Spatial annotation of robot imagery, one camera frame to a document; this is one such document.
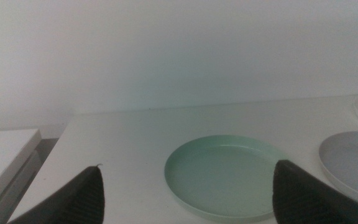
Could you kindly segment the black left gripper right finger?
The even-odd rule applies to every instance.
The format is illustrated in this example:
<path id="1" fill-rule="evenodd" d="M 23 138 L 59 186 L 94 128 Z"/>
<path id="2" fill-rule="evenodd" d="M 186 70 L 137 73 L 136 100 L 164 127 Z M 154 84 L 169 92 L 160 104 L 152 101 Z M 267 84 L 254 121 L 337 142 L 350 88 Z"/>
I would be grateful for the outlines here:
<path id="1" fill-rule="evenodd" d="M 279 224 L 358 224 L 358 202 L 289 160 L 275 165 L 272 204 Z"/>

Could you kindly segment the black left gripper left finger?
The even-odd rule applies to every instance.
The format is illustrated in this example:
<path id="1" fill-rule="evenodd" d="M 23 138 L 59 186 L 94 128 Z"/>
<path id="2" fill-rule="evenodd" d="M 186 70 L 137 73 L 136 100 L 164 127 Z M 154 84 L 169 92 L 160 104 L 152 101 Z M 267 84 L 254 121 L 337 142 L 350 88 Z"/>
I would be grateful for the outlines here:
<path id="1" fill-rule="evenodd" d="M 101 171 L 89 166 L 10 224 L 102 224 L 104 207 Z"/>

